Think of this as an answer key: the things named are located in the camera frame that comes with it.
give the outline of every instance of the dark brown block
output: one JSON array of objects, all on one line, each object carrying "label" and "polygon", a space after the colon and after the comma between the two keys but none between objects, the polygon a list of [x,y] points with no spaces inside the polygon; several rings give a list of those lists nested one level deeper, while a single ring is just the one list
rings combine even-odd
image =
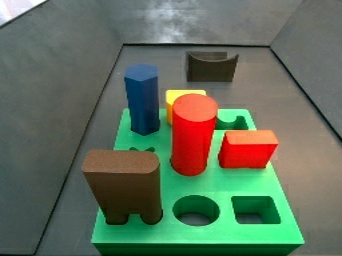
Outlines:
[{"label": "dark brown block", "polygon": [[148,151],[92,150],[83,174],[108,224],[140,214],[147,224],[162,219],[159,158]]},{"label": "dark brown block", "polygon": [[188,82],[231,82],[239,55],[227,52],[187,52]]}]

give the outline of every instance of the green base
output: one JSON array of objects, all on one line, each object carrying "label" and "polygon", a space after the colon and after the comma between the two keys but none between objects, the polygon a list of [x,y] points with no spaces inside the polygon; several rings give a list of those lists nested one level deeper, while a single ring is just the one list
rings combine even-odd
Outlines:
[{"label": "green base", "polygon": [[[247,110],[219,110],[219,119],[218,129],[256,129]],[[148,136],[131,132],[129,112],[124,110],[115,149],[155,148],[163,219],[156,225],[147,225],[139,215],[131,215],[125,225],[107,225],[99,211],[92,243],[103,255],[287,255],[303,244],[271,163],[262,170],[219,167],[223,134],[224,130],[215,130],[206,171],[186,177],[170,164],[171,126],[166,110],[160,109],[160,130]],[[207,226],[182,223],[175,215],[191,211],[215,221]],[[240,224],[246,214],[259,216],[262,224]]]}]

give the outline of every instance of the gray wall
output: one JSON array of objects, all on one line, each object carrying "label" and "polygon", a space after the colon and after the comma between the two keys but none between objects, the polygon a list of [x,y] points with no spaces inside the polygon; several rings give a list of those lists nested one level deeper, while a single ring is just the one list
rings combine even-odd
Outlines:
[{"label": "gray wall", "polygon": [[0,253],[36,250],[120,51],[101,2],[48,1],[0,30]]},{"label": "gray wall", "polygon": [[271,49],[342,137],[342,1],[306,0]]},{"label": "gray wall", "polygon": [[124,43],[268,46],[300,0],[107,0]]}]

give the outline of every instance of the yellow block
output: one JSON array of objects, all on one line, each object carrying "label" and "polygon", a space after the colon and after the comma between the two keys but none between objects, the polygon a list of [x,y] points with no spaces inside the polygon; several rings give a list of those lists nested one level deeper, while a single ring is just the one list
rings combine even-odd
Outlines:
[{"label": "yellow block", "polygon": [[178,97],[184,94],[202,94],[207,95],[204,90],[167,90],[166,91],[166,118],[167,122],[172,125],[172,106]]}]

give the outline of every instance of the red cylinder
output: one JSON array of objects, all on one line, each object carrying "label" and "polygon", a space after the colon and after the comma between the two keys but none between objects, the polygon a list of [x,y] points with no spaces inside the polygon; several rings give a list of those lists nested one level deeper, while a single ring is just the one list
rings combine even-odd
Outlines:
[{"label": "red cylinder", "polygon": [[208,96],[186,94],[174,102],[171,164],[182,175],[206,170],[216,114],[218,103]]}]

